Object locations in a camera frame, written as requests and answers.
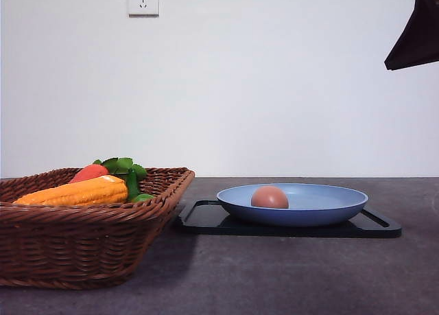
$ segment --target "wall socket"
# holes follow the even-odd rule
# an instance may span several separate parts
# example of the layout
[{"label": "wall socket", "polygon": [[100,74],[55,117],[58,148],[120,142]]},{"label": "wall socket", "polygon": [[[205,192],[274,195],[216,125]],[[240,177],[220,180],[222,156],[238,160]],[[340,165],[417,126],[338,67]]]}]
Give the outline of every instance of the wall socket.
[{"label": "wall socket", "polygon": [[158,0],[128,0],[128,15],[158,16]]}]

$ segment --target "black cloth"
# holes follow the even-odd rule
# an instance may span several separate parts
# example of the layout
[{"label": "black cloth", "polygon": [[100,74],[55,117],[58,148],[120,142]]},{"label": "black cloth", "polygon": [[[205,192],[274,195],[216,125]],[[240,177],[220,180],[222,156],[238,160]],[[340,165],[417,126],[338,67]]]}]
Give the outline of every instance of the black cloth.
[{"label": "black cloth", "polygon": [[439,61],[439,0],[415,0],[414,11],[384,61],[389,70]]}]

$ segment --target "brown wicker basket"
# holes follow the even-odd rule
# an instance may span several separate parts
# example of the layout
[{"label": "brown wicker basket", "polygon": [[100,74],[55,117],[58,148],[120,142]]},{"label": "brown wicker basket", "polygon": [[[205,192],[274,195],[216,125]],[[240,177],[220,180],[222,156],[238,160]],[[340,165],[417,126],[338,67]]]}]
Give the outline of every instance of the brown wicker basket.
[{"label": "brown wicker basket", "polygon": [[127,281],[195,173],[147,168],[146,202],[53,207],[18,197],[70,181],[67,168],[0,182],[0,285],[90,289]]}]

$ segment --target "table surface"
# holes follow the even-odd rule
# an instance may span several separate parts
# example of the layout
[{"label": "table surface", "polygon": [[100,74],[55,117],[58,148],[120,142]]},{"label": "table surface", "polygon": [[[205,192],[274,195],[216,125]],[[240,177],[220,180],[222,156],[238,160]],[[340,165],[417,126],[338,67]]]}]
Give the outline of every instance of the table surface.
[{"label": "table surface", "polygon": [[439,178],[195,178],[176,215],[253,183],[361,190],[370,207],[401,224],[402,236],[193,235],[169,224],[123,285],[0,287],[0,315],[439,314]]}]

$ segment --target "egg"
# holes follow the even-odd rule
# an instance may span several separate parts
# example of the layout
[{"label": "egg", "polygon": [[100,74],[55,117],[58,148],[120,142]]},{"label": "egg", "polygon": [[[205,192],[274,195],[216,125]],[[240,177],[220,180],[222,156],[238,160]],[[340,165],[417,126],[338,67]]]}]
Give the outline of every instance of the egg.
[{"label": "egg", "polygon": [[253,207],[288,209],[288,198],[282,189],[266,185],[256,189],[252,195],[251,204]]}]

